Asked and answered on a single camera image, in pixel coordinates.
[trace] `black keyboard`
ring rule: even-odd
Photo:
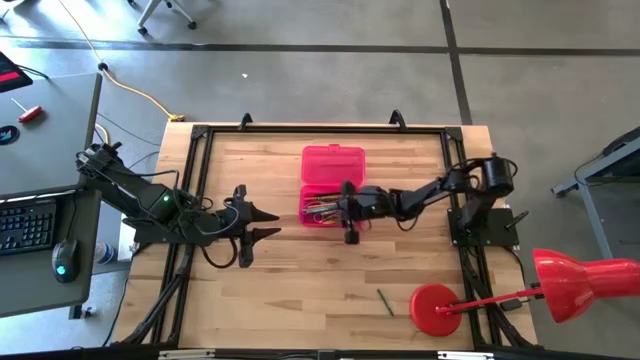
[[[54,199],[0,204],[0,256],[53,247]]]

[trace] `pink plastic box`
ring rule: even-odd
[[[364,184],[364,150],[358,147],[307,146],[302,150],[302,171],[300,178],[305,184],[300,189],[298,217],[300,223],[312,227],[336,227],[340,224],[320,224],[313,215],[304,215],[302,209],[312,200],[305,200],[319,194],[339,193],[345,181],[351,181],[357,189]]]

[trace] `desk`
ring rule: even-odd
[[[581,166],[574,177],[551,189],[559,198],[579,190],[591,227],[605,259],[640,261],[636,214],[640,210],[640,181],[635,174],[640,164],[640,138],[630,141],[589,166]]]
[[[73,197],[76,196],[75,211]],[[91,267],[98,230],[100,192],[88,190],[78,195],[56,198],[55,242],[69,236],[78,240],[80,272],[72,282],[59,283],[51,268],[51,251],[36,251],[2,257],[0,261],[0,317],[79,305],[89,298]]]
[[[90,144],[101,84],[99,74],[83,74],[35,80],[31,86],[0,95],[0,126],[15,125],[21,132],[14,144],[0,149],[0,167],[6,169],[0,172],[0,198],[50,194],[80,187],[81,177],[76,171],[74,155]],[[20,125],[17,117],[22,110],[11,98],[27,108],[41,105],[44,113],[33,122]],[[56,198],[53,241],[57,243],[67,237],[77,206],[70,236],[80,242],[78,277],[67,284],[55,280],[50,250],[2,257],[0,316],[79,305],[89,297],[101,194],[83,191],[78,194],[75,206],[72,196]]]
[[[182,171],[192,126],[167,125],[157,171]],[[490,154],[487,127],[466,126],[462,132],[467,158]],[[298,223],[301,153],[311,144],[362,147],[366,183],[383,188],[418,188],[445,171],[441,144],[433,135],[216,134],[205,196],[217,208],[236,185],[246,184],[247,199],[279,215],[280,220],[268,226],[282,227],[282,231],[256,245],[255,262],[249,269],[235,265],[216,270],[196,252],[180,347],[470,349],[466,317],[454,334],[436,338],[418,331],[408,316],[409,298],[422,284],[443,283],[463,297],[458,253],[449,239],[448,202],[427,208],[411,232],[401,232],[390,219],[375,220],[373,228],[361,234],[359,245],[345,245],[342,229],[306,228]],[[196,164],[202,158],[204,144],[200,145]],[[173,180],[158,177],[155,181],[171,186]],[[195,183],[191,182],[192,192]],[[156,300],[167,249],[153,245],[134,259],[115,339],[129,335]],[[230,250],[228,241],[208,248],[217,262],[228,259]],[[509,253],[500,248],[486,248],[486,252],[495,294],[524,287],[520,268]],[[387,314],[378,288],[395,317]],[[165,334],[173,316],[171,303],[168,309]],[[536,342],[528,305],[509,312],[508,317],[525,338]],[[486,327],[486,317],[480,318]]]

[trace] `computer mouse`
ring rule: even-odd
[[[51,266],[53,267],[53,275],[58,282],[68,283],[78,277],[80,272],[78,247],[77,240],[64,239],[53,248]]]

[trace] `red desk lamp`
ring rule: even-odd
[[[519,297],[543,295],[556,322],[576,317],[597,298],[640,296],[640,263],[629,259],[579,262],[565,254],[534,249],[533,261],[540,286],[483,300],[459,302],[444,285],[418,288],[411,297],[411,320],[432,336],[456,331],[462,312]]]

